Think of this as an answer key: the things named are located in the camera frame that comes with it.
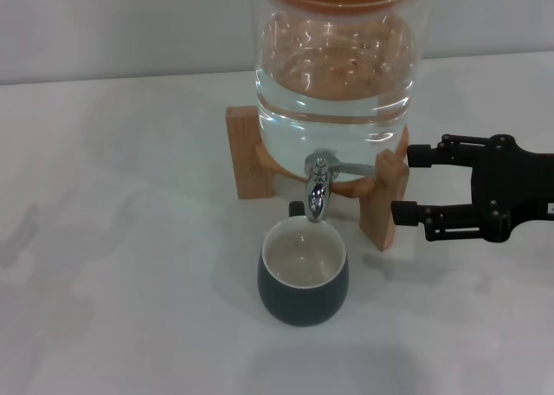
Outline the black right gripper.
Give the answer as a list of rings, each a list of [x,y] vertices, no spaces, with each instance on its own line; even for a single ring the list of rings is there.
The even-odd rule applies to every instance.
[[[421,223],[429,242],[475,239],[476,211],[481,235],[491,243],[507,241],[522,223],[553,219],[553,155],[528,152],[510,135],[489,139],[444,134],[436,148],[410,145],[407,159],[413,168],[473,165],[473,206],[391,203],[394,224]]]

